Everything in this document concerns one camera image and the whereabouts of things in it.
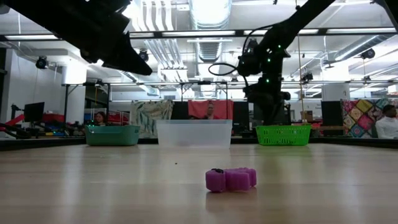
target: person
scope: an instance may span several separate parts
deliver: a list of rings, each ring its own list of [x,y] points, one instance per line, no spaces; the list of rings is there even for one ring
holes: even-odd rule
[[[95,114],[95,125],[106,126],[106,115],[104,112],[100,111]]]
[[[397,139],[398,138],[398,120],[397,111],[394,105],[383,107],[384,117],[376,122],[376,130],[379,138]]]
[[[213,102],[209,101],[209,103],[207,104],[206,115],[203,119],[221,119],[214,115],[214,103]]]

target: colorful quilt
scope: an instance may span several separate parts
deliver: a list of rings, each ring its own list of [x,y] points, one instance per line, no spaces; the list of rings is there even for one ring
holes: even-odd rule
[[[354,138],[372,138],[372,127],[382,118],[382,109],[388,104],[398,105],[397,100],[343,100],[343,122],[347,135]]]
[[[174,102],[171,100],[133,102],[130,124],[140,126],[140,138],[157,138],[156,121],[172,117]]]

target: computer monitor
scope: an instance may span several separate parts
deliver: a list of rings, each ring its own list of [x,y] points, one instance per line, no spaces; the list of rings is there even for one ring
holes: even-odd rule
[[[43,120],[44,102],[25,105],[25,122],[36,122]]]

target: woman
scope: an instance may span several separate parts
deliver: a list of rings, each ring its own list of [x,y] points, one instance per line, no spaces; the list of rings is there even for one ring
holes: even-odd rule
[[[106,126],[106,115],[104,112],[100,111],[95,114],[95,125]]]

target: plastic basket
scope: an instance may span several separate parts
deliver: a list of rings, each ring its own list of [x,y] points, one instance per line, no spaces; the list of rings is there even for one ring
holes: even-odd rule
[[[263,146],[305,146],[310,139],[310,125],[257,126],[257,138]]]
[[[90,146],[133,146],[139,139],[139,126],[86,126]]]

